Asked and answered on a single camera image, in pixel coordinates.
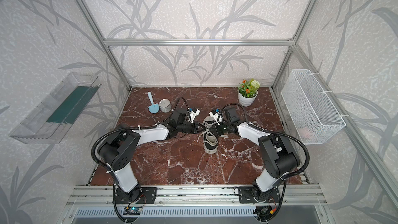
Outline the white shoelace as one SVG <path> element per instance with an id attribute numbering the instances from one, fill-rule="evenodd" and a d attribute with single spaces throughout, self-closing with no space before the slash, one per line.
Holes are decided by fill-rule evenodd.
<path id="1" fill-rule="evenodd" d="M 229 136 L 226 134 L 222 134 L 221 132 L 218 131 L 219 125 L 216 123 L 216 121 L 205 121 L 203 122 L 204 130 L 201 133 L 204 137 L 204 142 L 207 142 L 209 144 L 215 144 L 218 142 L 218 138 L 228 138 Z"/>

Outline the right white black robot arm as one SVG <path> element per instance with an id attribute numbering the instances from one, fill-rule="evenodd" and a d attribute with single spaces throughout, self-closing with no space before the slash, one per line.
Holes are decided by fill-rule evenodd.
<path id="1" fill-rule="evenodd" d="M 310 155 L 302 141 L 284 132 L 261 128 L 248 120 L 246 110 L 237 103 L 228 104 L 209 113 L 216 126 L 210 130 L 216 137 L 235 133 L 258 145 L 263 159 L 263 171 L 253 183 L 256 194 L 277 188 L 288 178 L 303 172 Z"/>

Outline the black white canvas sneaker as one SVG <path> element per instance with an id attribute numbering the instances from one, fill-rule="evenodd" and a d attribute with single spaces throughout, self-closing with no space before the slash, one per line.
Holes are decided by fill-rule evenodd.
<path id="1" fill-rule="evenodd" d="M 208 154 L 215 154 L 217 152 L 218 139 L 210 130 L 215 124 L 217 124 L 217 122 L 211 116 L 207 116 L 203 122 L 203 126 L 205 127 L 204 150 Z"/>

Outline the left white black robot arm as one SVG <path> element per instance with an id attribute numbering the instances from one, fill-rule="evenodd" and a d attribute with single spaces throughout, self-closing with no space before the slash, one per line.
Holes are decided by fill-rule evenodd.
<path id="1" fill-rule="evenodd" d="M 90 151 L 91 157 L 111 175 L 116 189 L 125 194 L 139 193 L 141 187 L 131 167 L 136 148 L 147 143 L 170 140 L 179 133 L 197 134 L 203 131 L 204 126 L 195 120 L 199 113 L 200 110 L 195 107 L 175 106 L 166 119 L 155 125 L 146 127 L 122 125 L 94 142 Z"/>

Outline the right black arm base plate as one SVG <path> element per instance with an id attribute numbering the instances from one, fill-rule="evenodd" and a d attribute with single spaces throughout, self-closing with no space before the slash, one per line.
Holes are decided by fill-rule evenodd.
<path id="1" fill-rule="evenodd" d="M 277 204 L 280 202 L 281 193 L 278 188 L 272 188 L 267 192 L 262 192 L 260 189 L 250 186 L 250 187 L 236 187 L 237 192 L 235 194 L 239 197 L 239 202 L 241 204 L 253 203 L 271 203 Z"/>

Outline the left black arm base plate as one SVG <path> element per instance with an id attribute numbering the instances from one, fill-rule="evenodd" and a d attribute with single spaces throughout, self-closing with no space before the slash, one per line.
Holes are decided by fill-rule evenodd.
<path id="1" fill-rule="evenodd" d="M 136 187 L 130 193 L 126 193 L 116 186 L 113 202 L 116 204 L 154 204 L 156 194 L 157 187 Z"/>

